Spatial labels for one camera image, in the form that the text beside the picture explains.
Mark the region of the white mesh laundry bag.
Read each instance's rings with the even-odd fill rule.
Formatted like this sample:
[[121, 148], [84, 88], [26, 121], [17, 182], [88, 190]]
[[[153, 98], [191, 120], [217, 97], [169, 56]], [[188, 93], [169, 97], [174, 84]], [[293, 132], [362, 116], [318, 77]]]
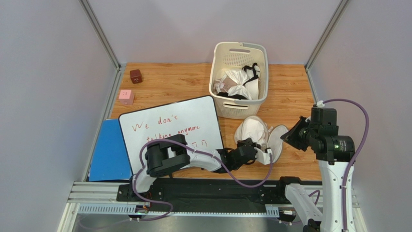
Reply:
[[268, 127], [269, 136], [267, 140], [267, 147], [271, 148], [274, 153], [282, 152], [283, 140], [280, 138], [283, 134], [288, 132], [288, 128], [285, 125], [278, 125], [276, 127]]

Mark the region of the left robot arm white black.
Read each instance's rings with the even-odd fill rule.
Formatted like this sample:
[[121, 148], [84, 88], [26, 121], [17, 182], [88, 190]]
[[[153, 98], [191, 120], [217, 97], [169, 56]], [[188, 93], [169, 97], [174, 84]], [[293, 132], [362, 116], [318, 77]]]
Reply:
[[198, 167], [212, 173], [224, 174], [251, 165], [257, 159], [258, 144], [252, 139], [237, 142], [237, 148], [214, 151], [197, 149], [189, 145], [182, 134], [166, 139], [152, 140], [141, 148], [141, 169], [132, 177], [135, 193], [149, 191], [152, 183], [185, 167]]

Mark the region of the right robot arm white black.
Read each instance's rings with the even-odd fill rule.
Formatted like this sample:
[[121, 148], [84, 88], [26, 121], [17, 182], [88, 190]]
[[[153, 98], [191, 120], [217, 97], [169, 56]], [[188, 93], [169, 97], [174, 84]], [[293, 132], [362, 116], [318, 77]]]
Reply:
[[294, 206], [305, 232], [354, 232], [352, 190], [345, 170], [355, 153], [353, 139], [339, 135], [337, 111], [312, 107], [309, 118], [300, 120], [281, 139], [292, 147], [311, 148], [318, 160], [322, 177], [323, 209], [320, 211], [297, 177], [285, 181], [285, 197]]

